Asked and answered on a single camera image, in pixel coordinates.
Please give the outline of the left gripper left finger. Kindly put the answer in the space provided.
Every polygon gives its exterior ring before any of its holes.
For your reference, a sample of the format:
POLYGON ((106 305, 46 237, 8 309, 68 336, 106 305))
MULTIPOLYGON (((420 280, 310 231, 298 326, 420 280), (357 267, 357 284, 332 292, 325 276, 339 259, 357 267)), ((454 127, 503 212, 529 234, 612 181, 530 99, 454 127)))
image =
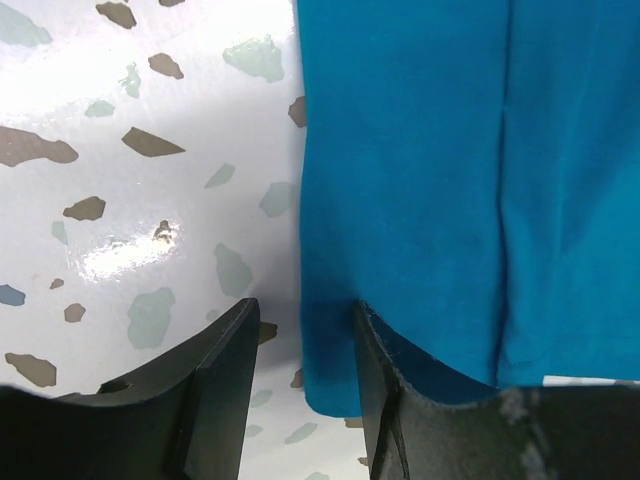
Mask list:
POLYGON ((2 478, 237 478, 259 330, 246 298, 95 394, 2 386, 2 478))

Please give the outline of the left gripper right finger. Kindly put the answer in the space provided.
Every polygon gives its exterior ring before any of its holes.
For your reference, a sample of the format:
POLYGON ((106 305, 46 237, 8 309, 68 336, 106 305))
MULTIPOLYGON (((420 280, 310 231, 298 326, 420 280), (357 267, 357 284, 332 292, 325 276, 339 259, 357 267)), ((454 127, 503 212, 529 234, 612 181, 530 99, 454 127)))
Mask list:
POLYGON ((358 302, 355 351, 373 479, 635 479, 630 384, 499 390, 438 361, 358 302))

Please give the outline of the blue t shirt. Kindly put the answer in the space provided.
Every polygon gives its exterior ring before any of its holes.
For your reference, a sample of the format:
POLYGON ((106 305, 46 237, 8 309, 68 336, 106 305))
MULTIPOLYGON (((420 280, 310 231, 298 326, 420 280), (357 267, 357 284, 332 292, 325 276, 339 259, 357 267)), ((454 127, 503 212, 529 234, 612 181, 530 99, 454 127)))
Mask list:
POLYGON ((352 306, 491 387, 639 376, 639 5, 301 1, 305 396, 352 306))

